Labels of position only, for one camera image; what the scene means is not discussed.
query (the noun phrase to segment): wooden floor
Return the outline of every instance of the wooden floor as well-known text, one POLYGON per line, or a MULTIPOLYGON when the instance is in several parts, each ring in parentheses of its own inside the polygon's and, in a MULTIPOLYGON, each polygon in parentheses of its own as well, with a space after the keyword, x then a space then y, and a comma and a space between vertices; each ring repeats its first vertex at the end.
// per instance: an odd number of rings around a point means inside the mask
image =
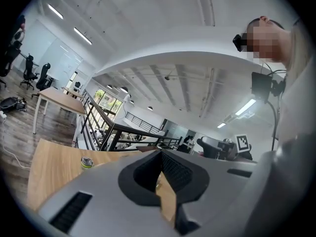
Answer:
POLYGON ((22 72, 14 69, 7 77, 1 78, 6 82, 7 88, 1 83, 0 101, 7 97, 24 97, 28 103, 27 111, 11 111, 7 113, 7 119, 3 125, 0 119, 0 166, 2 175, 10 187, 12 194, 23 204, 27 198, 27 184, 29 170, 23 169, 13 155, 5 152, 4 148, 14 153, 21 164, 30 167, 36 146, 43 138, 66 146, 71 146, 75 133, 75 127, 71 125, 74 114, 61 110, 55 105, 48 105, 46 116, 43 115, 45 101, 42 101, 39 108, 37 121, 37 133, 32 133, 33 118, 38 97, 31 98, 32 94, 38 92, 33 82, 34 90, 26 85, 20 86, 23 80, 22 72))

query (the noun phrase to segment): white ceiling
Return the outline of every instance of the white ceiling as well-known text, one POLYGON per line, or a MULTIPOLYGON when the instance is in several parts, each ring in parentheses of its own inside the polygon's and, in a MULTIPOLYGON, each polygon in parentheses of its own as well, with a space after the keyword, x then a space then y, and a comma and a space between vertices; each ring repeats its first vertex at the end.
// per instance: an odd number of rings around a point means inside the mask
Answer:
MULTIPOLYGON (((39 6, 42 6, 45 17, 58 21, 61 28, 76 26, 92 41, 87 51, 95 55, 98 64, 104 65, 96 68, 99 71, 94 78, 97 82, 104 86, 127 86, 136 105, 159 103, 172 106, 173 110, 181 109, 188 113, 188 117, 200 117, 204 124, 216 128, 251 98, 251 70, 248 72, 243 63, 234 62, 242 60, 242 54, 235 50, 231 40, 244 30, 247 22, 261 15, 267 15, 289 29, 295 15, 284 9, 286 5, 282 3, 282 0, 42 0, 39 6), (46 3, 64 15, 64 22, 47 9, 46 3), (177 29, 183 27, 190 28, 189 36, 177 35, 177 29), (169 32, 170 37, 162 40, 160 36, 170 29, 173 29, 169 32), (185 61, 184 53, 177 58, 177 64, 167 62, 164 57, 171 46, 168 40, 175 36, 189 48, 195 36, 200 40, 204 37, 204 45, 213 45, 212 52, 225 53, 235 60, 228 66, 225 61, 229 57, 222 56, 220 62, 226 65, 219 66, 219 60, 214 60, 206 66, 193 59, 197 53, 187 57, 192 62, 185 61), (155 62, 149 58, 139 63, 137 59, 141 56, 131 59, 126 50, 129 53, 139 50, 139 43, 143 48, 151 49, 153 54, 159 43, 162 51, 157 54, 162 56, 156 57, 155 62), (120 67, 112 66, 113 69, 106 70, 111 67, 106 65, 113 61, 113 57, 130 63, 125 66, 127 63, 121 62, 120 67), (170 72, 170 80, 164 79, 170 72)), ((198 49, 197 42, 195 45, 194 51, 198 49)), ((253 71, 258 69, 258 64, 248 66, 253 66, 253 71)), ((250 110, 255 115, 233 120, 232 131, 250 131, 258 125, 270 131, 273 116, 269 107, 255 104, 250 110)))

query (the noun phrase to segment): white table leg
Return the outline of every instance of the white table leg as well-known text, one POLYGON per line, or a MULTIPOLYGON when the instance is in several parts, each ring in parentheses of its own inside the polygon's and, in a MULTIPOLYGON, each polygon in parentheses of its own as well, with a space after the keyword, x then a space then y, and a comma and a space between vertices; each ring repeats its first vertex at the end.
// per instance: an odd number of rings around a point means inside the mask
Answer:
POLYGON ((45 109, 44 109, 44 115, 46 115, 47 106, 48 106, 48 101, 46 100, 46 105, 45 105, 45 109))
POLYGON ((78 135, 78 133, 79 133, 79 131, 80 131, 80 124, 81 124, 82 119, 83 119, 83 115, 80 115, 80 118, 79 118, 79 120, 78 120, 78 122, 77 122, 77 125, 76 125, 76 130, 75 130, 75 135, 74 135, 73 143, 76 142, 77 135, 78 135))
POLYGON ((40 108, 41 96, 39 96, 38 103, 36 104, 35 114, 34 114, 34 121, 33 121, 33 133, 36 134, 36 121, 38 119, 38 112, 40 108))

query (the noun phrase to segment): wooden tabletop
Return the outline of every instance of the wooden tabletop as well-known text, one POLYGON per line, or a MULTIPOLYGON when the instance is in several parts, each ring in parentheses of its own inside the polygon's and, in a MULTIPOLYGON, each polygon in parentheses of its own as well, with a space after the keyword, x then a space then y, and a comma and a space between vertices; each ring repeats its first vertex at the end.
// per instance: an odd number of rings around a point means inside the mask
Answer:
POLYGON ((54 87, 47 88, 39 92, 39 94, 49 101, 52 101, 62 107, 68 108, 71 111, 78 114, 85 114, 83 104, 81 101, 64 94, 62 91, 55 89, 54 87))
POLYGON ((69 93, 73 94, 74 96, 76 97, 80 97, 80 98, 83 98, 83 96, 81 94, 79 94, 78 92, 72 90, 72 89, 69 89, 67 87, 64 87, 64 90, 68 91, 69 93))
MULTIPOLYGON (((80 175, 83 172, 80 164, 82 156, 92 158, 98 165, 137 154, 141 152, 90 151, 40 139, 30 170, 27 205, 37 211, 47 198, 80 175)), ((162 214, 174 226, 176 196, 162 173, 156 189, 156 194, 161 197, 162 214)))

